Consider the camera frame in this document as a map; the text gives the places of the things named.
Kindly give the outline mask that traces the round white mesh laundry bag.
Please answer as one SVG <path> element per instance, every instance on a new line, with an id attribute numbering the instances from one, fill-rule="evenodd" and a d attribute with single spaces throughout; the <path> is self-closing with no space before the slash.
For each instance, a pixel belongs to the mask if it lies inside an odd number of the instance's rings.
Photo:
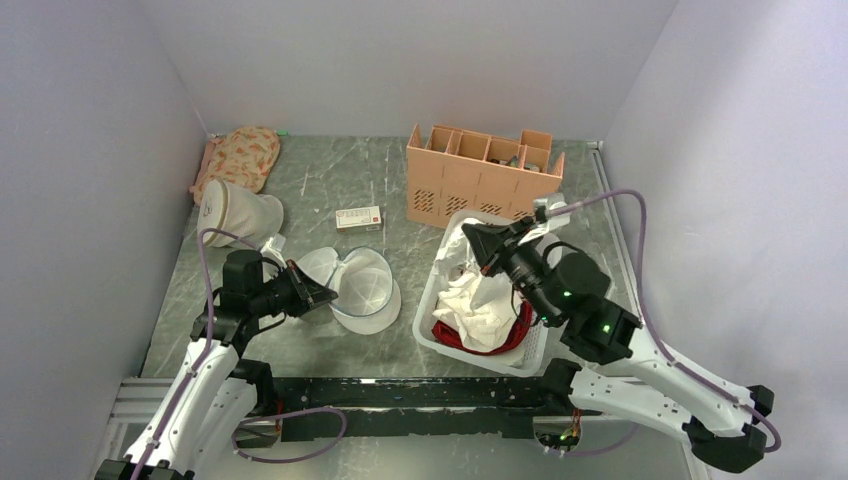
<path id="1" fill-rule="evenodd" d="M 312 250 L 296 264 L 312 280 L 335 291 L 329 307 L 347 330 L 373 335 L 398 318 L 401 293 L 386 258 L 361 246 L 342 257 L 332 247 Z"/>

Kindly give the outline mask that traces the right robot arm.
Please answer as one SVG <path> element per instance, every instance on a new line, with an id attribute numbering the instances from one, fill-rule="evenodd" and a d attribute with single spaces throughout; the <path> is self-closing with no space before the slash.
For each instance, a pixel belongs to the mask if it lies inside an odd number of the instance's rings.
<path id="1" fill-rule="evenodd" d="M 763 432 L 774 402 L 762 386 L 742 387 L 687 367 L 654 339 L 647 323 L 607 299 L 610 278 L 586 253 L 555 241 L 522 239 L 530 218 L 510 225 L 464 224 L 482 274 L 505 276 L 576 362 L 554 359 L 539 391 L 550 413 L 571 406 L 606 412 L 688 445 L 703 463 L 742 473 L 767 452 Z"/>

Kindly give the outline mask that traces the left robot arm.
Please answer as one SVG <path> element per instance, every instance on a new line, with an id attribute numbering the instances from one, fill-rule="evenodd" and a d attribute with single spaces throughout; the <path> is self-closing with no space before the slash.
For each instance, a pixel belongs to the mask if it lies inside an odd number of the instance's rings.
<path id="1" fill-rule="evenodd" d="M 336 291 L 298 265 L 256 250 L 230 253 L 222 284 L 193 323 L 180 373 L 140 437 L 97 479 L 194 479 L 207 458 L 247 421 L 274 421 L 283 402 L 268 363 L 245 358 L 264 317 L 300 317 L 336 300 Z"/>

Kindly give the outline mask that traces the items inside organizer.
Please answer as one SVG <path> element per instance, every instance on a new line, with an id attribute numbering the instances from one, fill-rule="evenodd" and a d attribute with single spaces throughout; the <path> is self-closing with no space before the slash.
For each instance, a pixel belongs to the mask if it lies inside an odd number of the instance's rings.
<path id="1" fill-rule="evenodd" d="M 533 164 L 533 163 L 527 163 L 527 162 L 521 163 L 517 156 L 513 156 L 509 159 L 491 158 L 491 159 L 488 159 L 488 162 L 496 164 L 496 165 L 511 167 L 511 168 L 521 168 L 523 170 L 527 170 L 527 171 L 535 172 L 535 173 L 541 172 L 541 168 L 538 165 Z"/>

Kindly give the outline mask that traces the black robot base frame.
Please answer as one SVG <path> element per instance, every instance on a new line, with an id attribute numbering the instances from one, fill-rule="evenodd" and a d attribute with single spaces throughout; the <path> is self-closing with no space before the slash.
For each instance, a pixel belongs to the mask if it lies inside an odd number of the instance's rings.
<path id="1" fill-rule="evenodd" d="M 542 377 L 277 377 L 247 416 L 263 418 L 283 442 L 337 434 L 531 439 L 536 422 L 574 410 L 565 391 Z"/>

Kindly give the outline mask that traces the white bra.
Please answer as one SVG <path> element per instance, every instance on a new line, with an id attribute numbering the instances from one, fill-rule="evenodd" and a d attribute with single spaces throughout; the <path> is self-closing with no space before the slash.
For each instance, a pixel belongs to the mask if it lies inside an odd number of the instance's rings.
<path id="1" fill-rule="evenodd" d="M 434 268 L 436 279 L 442 284 L 436 288 L 433 312 L 448 307 L 467 317 L 486 314 L 488 308 L 512 307 L 518 311 L 518 295 L 510 281 L 503 274 L 482 274 L 460 226 L 449 231 L 446 244 L 437 251 Z"/>

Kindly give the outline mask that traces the peach plastic desk organizer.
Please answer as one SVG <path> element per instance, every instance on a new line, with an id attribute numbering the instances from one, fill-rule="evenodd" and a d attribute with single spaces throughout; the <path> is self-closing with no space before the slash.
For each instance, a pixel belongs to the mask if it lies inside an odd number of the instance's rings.
<path id="1" fill-rule="evenodd" d="M 461 210 L 511 220 L 533 213 L 533 201 L 559 190 L 566 155 L 552 154 L 553 137 L 524 129 L 517 138 L 434 125 L 415 125 L 406 146 L 407 218 L 444 228 Z M 540 173 L 489 163 L 517 156 Z"/>

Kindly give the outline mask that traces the floral fabric pouch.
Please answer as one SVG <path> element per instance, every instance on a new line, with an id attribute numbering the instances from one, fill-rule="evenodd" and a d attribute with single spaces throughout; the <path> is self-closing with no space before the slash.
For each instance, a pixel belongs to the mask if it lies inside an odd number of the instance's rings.
<path id="1" fill-rule="evenodd" d="M 212 138 L 206 144 L 196 180 L 189 187 L 194 203 L 201 203 L 207 184 L 215 179 L 259 193 L 280 151 L 280 136 L 266 127 L 244 126 Z"/>

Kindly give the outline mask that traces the white cardboard box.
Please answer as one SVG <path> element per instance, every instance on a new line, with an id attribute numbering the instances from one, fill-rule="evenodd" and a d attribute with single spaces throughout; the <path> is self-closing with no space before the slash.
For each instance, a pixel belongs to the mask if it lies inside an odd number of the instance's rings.
<path id="1" fill-rule="evenodd" d="M 383 228 L 381 209 L 374 205 L 337 210 L 335 228 L 341 233 L 379 231 Z"/>

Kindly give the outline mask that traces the red garment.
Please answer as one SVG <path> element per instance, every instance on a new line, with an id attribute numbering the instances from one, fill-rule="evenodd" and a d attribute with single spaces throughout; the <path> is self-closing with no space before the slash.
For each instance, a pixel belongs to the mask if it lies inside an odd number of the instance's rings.
<path id="1" fill-rule="evenodd" d="M 437 318 L 431 329 L 435 339 L 446 346 L 474 355 L 499 355 L 517 348 L 533 322 L 533 309 L 523 301 L 518 311 L 487 309 L 486 314 L 463 317 L 445 307 L 433 312 Z"/>

